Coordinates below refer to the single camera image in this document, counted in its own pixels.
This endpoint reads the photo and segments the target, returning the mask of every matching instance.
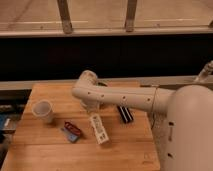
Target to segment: wooden table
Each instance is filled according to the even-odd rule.
[[[110,86],[139,86],[111,82]],[[2,166],[4,171],[158,171],[160,165],[145,112],[131,109],[134,122],[124,124],[114,105],[100,110],[110,142],[98,145],[88,115],[71,95],[72,83],[35,84]],[[45,125],[32,115],[41,99],[53,104],[54,123]],[[64,121],[84,133],[75,144],[60,130]]]

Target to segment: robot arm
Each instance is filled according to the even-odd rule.
[[[94,72],[84,71],[72,93],[90,105],[111,103],[166,113],[166,171],[212,171],[213,93],[204,86],[190,85],[176,91],[161,88],[116,88],[97,86]]]
[[[84,71],[72,89],[75,97],[85,102],[96,101],[132,107],[147,112],[166,113],[168,101],[174,91],[156,87],[121,88],[97,86],[97,75]]]

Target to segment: paper cup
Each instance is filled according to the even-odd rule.
[[[43,120],[44,123],[51,123],[53,120],[52,104],[47,100],[41,100],[33,105],[33,115]]]

